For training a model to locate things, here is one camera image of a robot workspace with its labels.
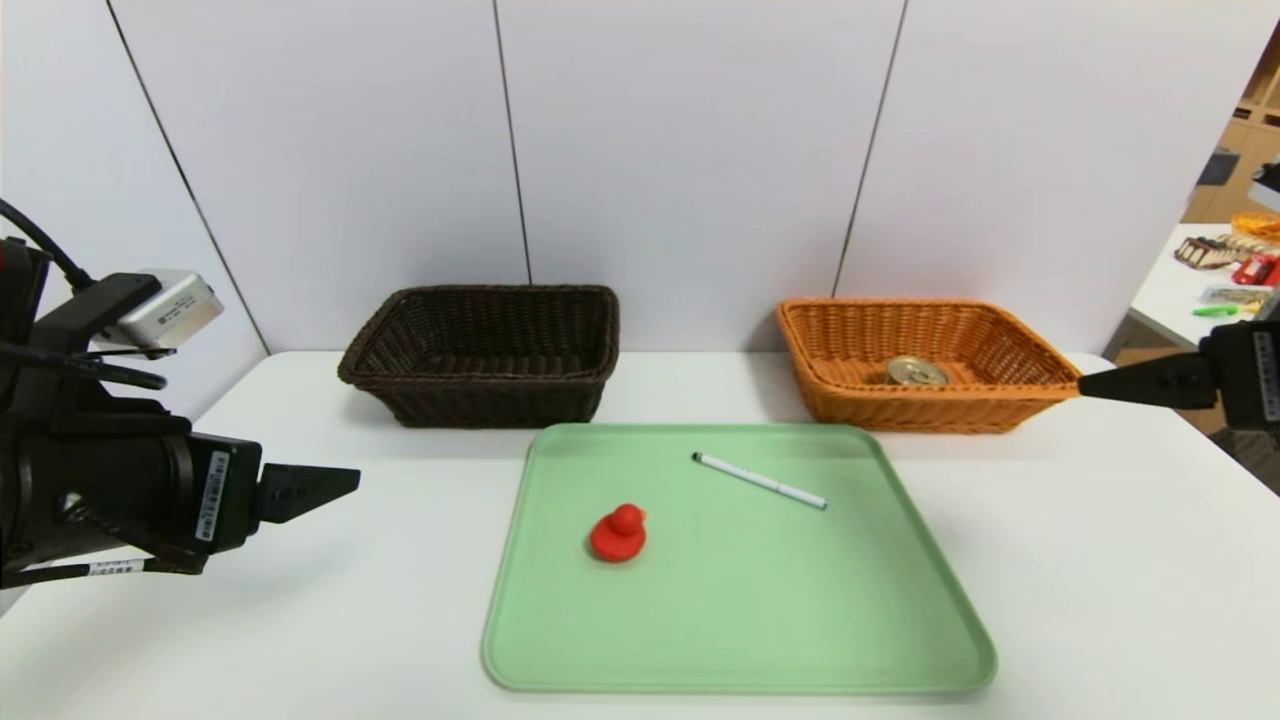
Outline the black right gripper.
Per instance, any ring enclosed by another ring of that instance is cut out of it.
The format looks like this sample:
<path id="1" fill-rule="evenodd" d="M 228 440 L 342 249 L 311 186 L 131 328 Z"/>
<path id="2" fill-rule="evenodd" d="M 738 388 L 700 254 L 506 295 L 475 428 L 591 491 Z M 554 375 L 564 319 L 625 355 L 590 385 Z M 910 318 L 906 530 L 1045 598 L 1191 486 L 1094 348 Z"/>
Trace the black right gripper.
<path id="1" fill-rule="evenodd" d="M 1219 402 L 1234 430 L 1279 430 L 1279 323 L 1220 325 L 1199 352 L 1174 354 L 1083 375 L 1079 395 L 1125 404 L 1202 410 Z"/>

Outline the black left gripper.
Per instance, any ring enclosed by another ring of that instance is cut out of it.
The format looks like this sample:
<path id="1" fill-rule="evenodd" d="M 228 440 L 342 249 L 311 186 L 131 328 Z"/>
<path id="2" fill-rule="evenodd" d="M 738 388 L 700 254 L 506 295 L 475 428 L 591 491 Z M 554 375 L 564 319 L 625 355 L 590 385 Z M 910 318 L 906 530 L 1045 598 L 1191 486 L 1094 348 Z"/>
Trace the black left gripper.
<path id="1" fill-rule="evenodd" d="M 219 553 L 256 530 L 262 448 L 201 433 L 58 436 L 49 443 L 51 542 L 60 555 L 124 548 L 108 527 Z M 268 462 L 257 520 L 284 524 L 356 492 L 361 470 Z"/>

